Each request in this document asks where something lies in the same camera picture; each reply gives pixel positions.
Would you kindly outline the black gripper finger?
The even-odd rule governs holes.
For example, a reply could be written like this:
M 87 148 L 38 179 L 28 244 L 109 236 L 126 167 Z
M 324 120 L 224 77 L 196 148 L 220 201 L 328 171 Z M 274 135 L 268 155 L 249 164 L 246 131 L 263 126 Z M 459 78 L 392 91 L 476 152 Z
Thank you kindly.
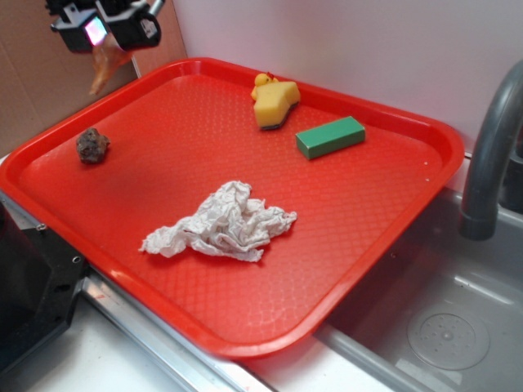
M 109 33 L 95 3 L 51 3 L 56 19 L 51 30 L 58 33 L 73 53 L 90 53 Z
M 134 51 L 160 44 L 162 31 L 158 15 L 162 1 L 95 1 L 96 8 L 118 45 Z

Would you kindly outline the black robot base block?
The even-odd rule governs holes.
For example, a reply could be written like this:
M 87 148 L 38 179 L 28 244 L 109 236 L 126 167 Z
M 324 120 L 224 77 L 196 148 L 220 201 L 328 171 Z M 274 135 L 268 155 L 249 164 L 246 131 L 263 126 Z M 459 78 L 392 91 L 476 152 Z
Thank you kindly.
M 21 229 L 1 207 L 1 374 L 66 331 L 87 269 L 52 229 Z

